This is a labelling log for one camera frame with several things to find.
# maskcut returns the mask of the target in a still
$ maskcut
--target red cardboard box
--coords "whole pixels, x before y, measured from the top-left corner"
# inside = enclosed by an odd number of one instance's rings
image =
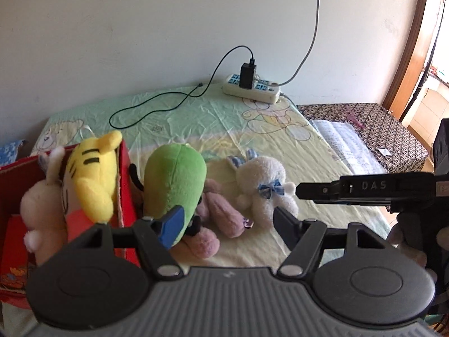
[[[61,178],[74,147],[66,147]],[[130,192],[130,160],[125,142],[117,149],[117,156],[117,214],[111,219],[111,225],[129,227],[137,217]],[[0,300],[19,308],[29,308],[25,296],[26,279],[35,268],[35,261],[23,244],[27,229],[22,218],[17,215],[23,194],[37,181],[45,178],[37,159],[37,156],[27,157],[0,167]],[[139,265],[134,249],[117,249],[116,255]]]

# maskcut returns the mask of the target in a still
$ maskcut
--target gray plastic base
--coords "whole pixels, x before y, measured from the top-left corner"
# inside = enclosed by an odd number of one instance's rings
[[[381,330],[345,324],[321,310],[304,285],[276,279],[268,268],[191,268],[181,280],[156,284],[142,306],[116,324],[92,331],[66,331],[40,324],[28,336],[430,337],[438,334],[420,320],[405,327]]]

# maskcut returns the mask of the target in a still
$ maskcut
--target wooden door frame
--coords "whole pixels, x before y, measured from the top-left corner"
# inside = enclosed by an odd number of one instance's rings
[[[415,14],[398,69],[382,106],[399,119],[423,70],[442,0],[417,0]]]

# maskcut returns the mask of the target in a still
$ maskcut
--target white paper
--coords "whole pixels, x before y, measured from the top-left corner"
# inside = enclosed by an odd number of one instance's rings
[[[389,151],[389,150],[387,150],[386,148],[378,148],[377,149],[381,154],[382,154],[382,156],[391,156],[391,152]]]
[[[387,172],[377,162],[351,124],[328,120],[311,120],[310,123],[354,175],[374,175]]]

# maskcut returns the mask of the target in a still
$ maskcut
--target bed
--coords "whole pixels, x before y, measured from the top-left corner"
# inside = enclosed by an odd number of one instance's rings
[[[190,88],[176,91],[188,92]],[[57,113],[48,120],[33,154],[56,145],[79,142],[86,127],[96,136],[101,136],[112,129],[109,125],[112,113],[161,92],[108,99]],[[174,107],[182,98],[179,94],[158,97],[119,113],[112,123],[125,127],[149,111]],[[286,168],[287,180],[295,183],[332,181],[350,174],[342,160],[286,97],[281,97],[276,104],[254,102],[223,94],[219,84],[211,85],[202,97],[188,99],[174,111],[153,113],[122,133],[131,161],[137,165],[141,176],[147,158],[155,148],[165,143],[188,142],[203,155],[208,177],[223,184],[224,195],[231,201],[239,195],[239,190],[234,171],[225,158],[228,155],[242,156],[249,148],[260,155],[279,159]],[[329,227],[346,227],[348,222],[362,222],[382,237],[386,237],[389,231],[389,225],[378,208],[316,205],[299,199],[297,203],[299,218],[317,218]],[[251,213],[244,215],[251,218]],[[257,225],[239,238],[220,236],[220,239],[220,251],[207,260],[193,257],[182,243],[172,249],[172,254],[186,268],[188,265],[267,265],[273,269],[288,254],[275,230],[263,231]],[[335,258],[337,254],[327,252],[324,261]]]

